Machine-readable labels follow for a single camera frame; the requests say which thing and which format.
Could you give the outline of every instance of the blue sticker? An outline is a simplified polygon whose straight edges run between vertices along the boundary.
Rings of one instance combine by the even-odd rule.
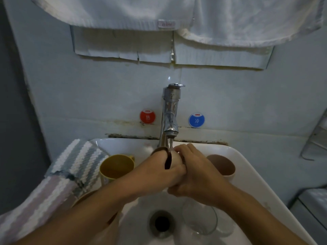
[[[204,116],[201,113],[194,113],[188,119],[191,127],[198,128],[204,124]]]

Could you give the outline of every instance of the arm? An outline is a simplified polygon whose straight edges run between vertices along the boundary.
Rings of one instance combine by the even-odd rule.
[[[185,158],[187,175],[180,185],[169,188],[170,194],[225,211],[254,245],[307,245],[255,198],[226,181],[192,144],[179,145],[175,150]]]
[[[86,244],[122,206],[181,180],[186,173],[185,166],[166,170],[166,159],[165,151],[154,153],[132,172],[102,187],[67,214],[38,228],[14,245]]]

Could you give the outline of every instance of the forearm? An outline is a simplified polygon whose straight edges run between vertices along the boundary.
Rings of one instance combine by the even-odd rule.
[[[225,199],[224,211],[238,224],[253,245],[307,245],[251,195],[233,187]]]
[[[86,244],[130,198],[120,181],[113,182],[14,244]]]

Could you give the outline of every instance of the person's right arm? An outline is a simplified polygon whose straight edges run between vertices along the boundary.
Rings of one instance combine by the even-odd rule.
[[[187,174],[179,185],[168,189],[170,194],[225,211],[253,245],[308,245],[255,198],[226,181],[193,144],[182,144],[175,150],[184,157]]]

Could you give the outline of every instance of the red sticker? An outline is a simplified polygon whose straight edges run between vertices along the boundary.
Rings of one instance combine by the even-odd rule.
[[[140,119],[145,124],[152,124],[156,120],[156,114],[151,109],[143,109],[140,113]]]

